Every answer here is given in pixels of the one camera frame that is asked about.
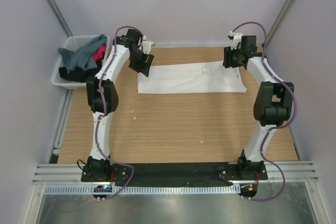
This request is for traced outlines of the white t shirt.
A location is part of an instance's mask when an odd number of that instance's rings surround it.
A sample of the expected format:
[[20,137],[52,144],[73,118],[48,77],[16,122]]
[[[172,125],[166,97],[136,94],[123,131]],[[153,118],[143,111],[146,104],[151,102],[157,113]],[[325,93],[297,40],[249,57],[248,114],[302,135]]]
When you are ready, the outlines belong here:
[[245,93],[238,68],[221,61],[153,66],[138,75],[139,94]]

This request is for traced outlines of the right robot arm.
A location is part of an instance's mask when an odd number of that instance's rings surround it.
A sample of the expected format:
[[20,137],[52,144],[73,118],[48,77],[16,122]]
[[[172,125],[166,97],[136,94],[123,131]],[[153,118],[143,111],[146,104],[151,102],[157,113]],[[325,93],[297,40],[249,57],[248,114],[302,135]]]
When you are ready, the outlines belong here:
[[291,117],[294,85],[284,82],[257,51],[256,36],[231,32],[231,46],[224,48],[225,68],[244,67],[259,84],[253,107],[256,126],[247,147],[226,172],[241,180],[267,179],[265,152],[274,133]]

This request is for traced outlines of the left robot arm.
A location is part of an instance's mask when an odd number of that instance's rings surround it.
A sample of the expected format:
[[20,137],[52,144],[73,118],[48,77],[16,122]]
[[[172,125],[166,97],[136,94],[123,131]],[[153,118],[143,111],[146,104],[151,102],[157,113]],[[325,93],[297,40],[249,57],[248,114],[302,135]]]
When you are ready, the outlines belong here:
[[149,76],[154,56],[150,54],[154,42],[135,27],[122,26],[114,35],[111,54],[100,71],[86,81],[88,105],[93,116],[92,149],[81,175],[83,182],[106,182],[112,177],[110,160],[110,126],[119,104],[115,82],[121,68],[129,61],[129,68]]

